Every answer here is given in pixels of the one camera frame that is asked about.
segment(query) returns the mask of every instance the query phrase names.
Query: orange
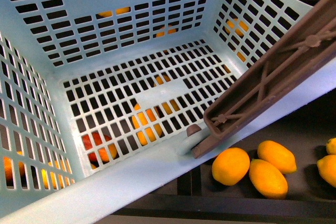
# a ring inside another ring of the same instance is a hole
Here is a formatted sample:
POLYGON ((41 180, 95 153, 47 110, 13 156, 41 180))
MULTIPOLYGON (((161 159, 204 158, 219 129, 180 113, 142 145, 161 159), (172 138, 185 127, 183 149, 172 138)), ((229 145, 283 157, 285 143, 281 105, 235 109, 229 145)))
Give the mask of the orange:
POLYGON ((321 177, 331 186, 336 187, 336 155, 327 155, 317 161, 321 177))
MULTIPOLYGON (((165 80, 166 82, 170 82, 170 78, 169 78, 168 76, 163 75, 163 78, 164 78, 164 80, 165 80)), ((160 76, 156 77, 155 79, 156 79, 156 81, 158 82, 159 85, 162 85, 162 84, 163 84, 163 80, 161 79, 160 76)), ((171 101, 170 101, 170 104, 172 105, 172 107, 173 107, 173 109, 174 109, 175 111, 179 111, 179 110, 180 110, 179 106, 177 105, 177 103, 176 103, 174 100, 171 100, 171 101)), ((170 115, 171 113, 173 113, 173 111, 170 109, 170 107, 168 106, 167 103, 162 103, 162 107, 163 107, 164 111, 165 111, 168 115, 170 115)))
POLYGON ((272 140, 266 140, 258 146, 258 157, 273 164, 283 174, 294 173, 297 170, 294 154, 272 140))
POLYGON ((112 11, 108 10, 106 12, 98 13, 99 16, 102 16, 104 18, 111 17, 112 16, 112 11))
POLYGON ((130 7, 123 7, 123 8, 119 8, 115 11, 116 11, 117 15, 120 15, 120 14, 124 14, 124 13, 129 13, 131 11, 131 8, 130 7))
MULTIPOLYGON (((103 143, 103 141, 100 138, 99 133, 93 132, 92 137, 93 137, 93 140, 95 141, 96 146, 103 143)), ((112 139, 112 138, 110 138, 109 136, 106 136, 106 135, 104 135, 104 138, 105 138, 106 142, 110 141, 112 139)), ((89 149, 92 148, 92 144, 91 144, 89 135, 84 135, 82 137, 82 141, 84 143, 84 147, 85 147, 86 150, 89 150, 89 149)), ((109 151, 110 151, 110 154, 111 154, 112 158, 115 159, 115 157, 118 154, 118 151, 117 151, 117 148, 116 148, 115 144, 109 145, 109 151)), ((103 162, 109 162, 110 161, 109 156, 108 156, 105 148, 99 149, 98 153, 99 153, 99 156, 100 156, 100 158, 103 162)), ((95 153, 90 153, 88 156, 89 156, 89 160, 91 162, 97 162, 97 157, 96 157, 95 153)))
POLYGON ((285 199, 288 184, 283 174, 271 163, 253 159, 249 177, 255 188, 268 199, 285 199))
MULTIPOLYGON (((168 30, 168 34, 173 34, 175 32, 176 32, 175 28, 168 30)), ((164 36, 164 31, 161 31, 161 32, 159 32, 159 33, 156 34, 156 38, 162 37, 162 36, 164 36)))
POLYGON ((212 164, 214 179, 223 185, 232 186, 238 183, 247 173, 250 159, 240 148, 229 148, 220 153, 212 164))
MULTIPOLYGON (((13 180, 13 170, 12 170, 12 163, 9 157, 4 157, 4 167, 5 167, 5 177, 6 181, 13 180)), ((23 176, 25 173, 25 165, 22 162, 18 163, 19 173, 20 176, 23 176)))
MULTIPOLYGON (((139 110, 140 109, 139 104, 136 104, 134 109, 139 110)), ((156 120, 156 117, 155 117, 155 115, 154 115, 154 113, 151 109, 147 109, 146 114, 147 114, 148 118, 151 120, 151 122, 154 122, 156 120)), ((148 121, 147 121, 145 115, 143 114, 143 112, 138 114, 138 118, 140 120, 140 123, 143 126, 148 124, 148 121)), ((138 129, 140 127, 140 125, 139 125, 138 121, 136 120, 135 116, 132 116, 132 122, 133 122, 134 128, 138 129)), ((154 129, 156 130, 157 135, 161 136, 161 134, 162 134, 161 126, 159 124, 155 124, 154 129)), ((148 138, 151 142, 154 142, 156 140, 155 134, 150 127, 145 129, 145 133, 146 133, 146 135, 148 136, 148 138)), ((138 136, 138 139, 139 139, 141 145, 147 145, 147 140, 146 140, 146 137, 143 134, 143 132, 138 132, 136 135, 138 136)))
MULTIPOLYGON (((65 168, 63 160, 61 160, 61 166, 62 166, 62 170, 66 171, 66 168, 65 168)), ((57 169, 60 168, 57 161, 55 161, 55 167, 57 169)), ((46 172, 46 170, 42 169, 41 173, 42 173, 42 179, 43 179, 44 188, 48 189, 49 186, 48 186, 47 172, 46 172)), ((50 176, 51 176, 51 183, 52 183, 53 188, 57 189, 56 180, 55 180, 55 173, 54 172, 50 172, 50 176)), ((62 178, 62 176, 58 175, 58 181, 59 181, 60 187, 64 188, 64 184, 63 184, 63 181, 62 181, 61 178, 62 178)), ((65 180, 67 186, 69 186, 70 185, 69 180, 68 179, 64 179, 64 180, 65 180)))
MULTIPOLYGON (((226 22, 226 24, 227 24, 231 29, 233 29, 234 26, 235 26, 231 20, 228 20, 228 21, 226 22)), ((243 21, 239 21, 238 24, 239 24, 239 26, 240 26, 240 28, 241 28, 242 30, 244 30, 244 31, 247 31, 247 30, 248 30, 248 26, 247 26, 243 21)), ((226 31, 228 34, 230 34, 230 30, 227 29, 226 27, 225 27, 225 31, 226 31)), ((238 28, 236 28, 235 32, 236 32, 236 34, 237 34, 239 37, 244 36, 244 34, 242 33, 242 31, 241 31, 240 29, 238 29, 238 28)))

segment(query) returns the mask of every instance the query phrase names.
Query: lemon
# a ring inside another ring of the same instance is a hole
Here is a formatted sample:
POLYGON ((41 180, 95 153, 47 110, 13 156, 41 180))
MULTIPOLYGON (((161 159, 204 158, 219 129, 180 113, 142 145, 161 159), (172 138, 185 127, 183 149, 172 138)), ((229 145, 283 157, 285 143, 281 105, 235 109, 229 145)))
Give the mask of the lemon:
POLYGON ((283 174, 271 163, 253 159, 249 177, 255 188, 268 199, 285 199, 288 184, 283 174))
MULTIPOLYGON (((138 103, 135 105, 134 109, 135 110, 140 109, 140 106, 139 106, 138 103)), ((154 122, 156 120, 156 117, 155 117, 155 115, 154 115, 154 113, 151 109, 146 110, 146 114, 147 114, 148 118, 151 120, 151 122, 154 122)), ((145 126, 145 125, 148 124, 148 121, 147 121, 145 115, 142 112, 138 114, 138 118, 139 118, 140 123, 142 125, 145 126)), ((133 122, 133 125, 136 129, 138 129, 140 127, 140 125, 139 125, 138 121, 136 120, 135 116, 132 116, 132 122, 133 122)), ((159 124, 156 124, 156 125, 154 125, 154 129, 156 130, 157 135, 161 136, 161 134, 162 134, 161 126, 159 124)), ((146 135, 148 136, 148 138, 151 142, 154 142, 156 140, 155 134, 154 134, 154 132, 152 131, 151 128, 145 129, 145 133, 146 133, 146 135)), ((147 140, 146 140, 146 137, 143 134, 143 132, 138 132, 137 136, 138 136, 138 139, 139 139, 141 145, 147 145, 147 140)))
POLYGON ((212 164, 212 176, 223 185, 238 183, 247 173, 250 159, 240 148, 229 148, 220 153, 212 164))
MULTIPOLYGON (((226 24, 227 24, 231 29, 233 29, 233 27, 235 26, 231 20, 228 20, 228 21, 226 22, 226 24)), ((239 24, 239 26, 240 26, 244 31, 247 31, 247 30, 248 30, 248 26, 247 26, 243 21, 239 21, 238 24, 239 24)), ((227 29, 226 27, 225 27, 225 31, 226 31, 228 34, 230 34, 230 30, 227 29)), ((239 37, 244 36, 244 34, 242 33, 242 31, 240 31, 238 28, 236 28, 235 32, 236 32, 236 34, 237 34, 239 37)))
MULTIPOLYGON (((163 78, 164 78, 164 80, 166 82, 170 82, 170 78, 168 76, 163 75, 163 78)), ((156 77, 155 79, 156 79, 156 81, 158 82, 159 85, 163 84, 163 80, 162 80, 162 78, 160 76, 156 77)), ((180 110, 179 106, 177 105, 177 103, 174 100, 171 100, 170 104, 172 105, 172 107, 173 107, 173 109, 175 111, 179 111, 180 110)), ((171 113, 173 113, 173 111, 171 110, 171 108, 168 106, 167 103, 162 103, 162 107, 163 107, 164 111, 168 115, 170 115, 171 113)))
POLYGON ((272 140, 266 140, 258 146, 258 157, 273 164, 283 174, 294 173, 297 170, 293 153, 272 140))
POLYGON ((336 154, 336 137, 327 141, 326 148, 329 155, 336 154))
POLYGON ((321 177, 333 187, 336 187, 336 155, 327 155, 317 161, 321 177))
MULTIPOLYGON (((61 163, 61 166, 62 166, 62 170, 66 171, 64 162, 61 160, 60 163, 61 163)), ((59 169, 59 164, 58 164, 57 161, 55 161, 55 167, 57 169, 59 169)), ((44 170, 44 169, 42 169, 41 173, 42 173, 42 179, 43 179, 44 188, 48 189, 49 187, 48 187, 47 171, 44 170)), ((50 176, 51 176, 51 183, 52 183, 53 188, 57 189, 56 180, 55 180, 55 173, 50 172, 50 176)), ((59 181, 60 187, 64 188, 64 184, 63 184, 63 181, 61 179, 61 175, 58 175, 58 181, 59 181)), ((70 185, 69 180, 65 179, 65 181, 66 181, 67 186, 69 186, 70 185)))

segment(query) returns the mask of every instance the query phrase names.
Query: brown plastic bracket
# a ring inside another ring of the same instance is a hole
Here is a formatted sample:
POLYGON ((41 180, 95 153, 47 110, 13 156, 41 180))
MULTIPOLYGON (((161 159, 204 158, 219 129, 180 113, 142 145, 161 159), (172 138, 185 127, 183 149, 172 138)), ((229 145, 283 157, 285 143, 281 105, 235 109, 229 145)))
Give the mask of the brown plastic bracket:
POLYGON ((211 135, 194 147, 208 153, 336 56, 336 0, 320 0, 204 113, 211 135))

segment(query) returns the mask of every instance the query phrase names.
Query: plastic basket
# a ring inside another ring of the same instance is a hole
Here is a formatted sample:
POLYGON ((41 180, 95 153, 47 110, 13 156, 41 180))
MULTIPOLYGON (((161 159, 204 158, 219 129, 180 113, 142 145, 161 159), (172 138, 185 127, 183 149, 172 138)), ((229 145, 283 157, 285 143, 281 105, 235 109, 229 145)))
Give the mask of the plastic basket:
MULTIPOLYGON (((311 8, 298 0, 0 0, 0 5, 5 223, 93 222, 226 148, 199 159, 178 153, 186 128, 205 128, 205 109, 311 8), (92 133, 101 142, 96 144, 92 133), (13 178, 6 180, 7 160, 13 178)), ((238 136, 335 86, 261 116, 238 136)))

